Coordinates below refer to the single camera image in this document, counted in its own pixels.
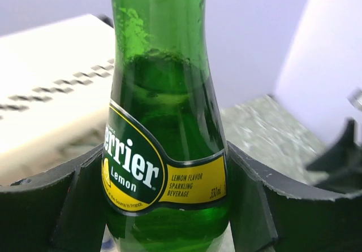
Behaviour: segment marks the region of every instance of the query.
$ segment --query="lemon illustration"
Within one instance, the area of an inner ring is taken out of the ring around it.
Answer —
[[[103,162],[103,174],[104,178],[109,186],[111,186],[111,181],[109,179],[109,166],[108,166],[108,159],[105,158]]]

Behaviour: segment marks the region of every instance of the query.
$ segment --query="vent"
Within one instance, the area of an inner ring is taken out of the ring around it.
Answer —
[[[88,72],[77,72],[71,78],[55,80],[47,86],[33,88],[28,94],[16,94],[7,97],[0,102],[0,121],[10,116],[11,112],[23,112],[31,110],[34,104],[51,102],[59,94],[70,94],[76,91],[77,87],[87,87],[96,80],[111,77],[114,71],[114,59],[109,59],[107,64],[96,65]]]

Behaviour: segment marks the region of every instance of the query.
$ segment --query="bottle neck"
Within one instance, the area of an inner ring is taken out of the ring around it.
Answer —
[[[116,64],[171,55],[208,70],[205,0],[112,0]]]

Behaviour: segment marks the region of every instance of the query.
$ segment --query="bottle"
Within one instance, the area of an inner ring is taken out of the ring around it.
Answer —
[[[216,252],[229,222],[226,141],[205,0],[112,0],[115,72],[102,185],[121,252]]]

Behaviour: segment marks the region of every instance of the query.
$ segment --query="gray wall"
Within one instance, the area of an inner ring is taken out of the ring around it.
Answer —
[[[210,66],[221,107],[271,93],[307,0],[207,0]],[[110,0],[0,0],[0,35],[77,16]]]

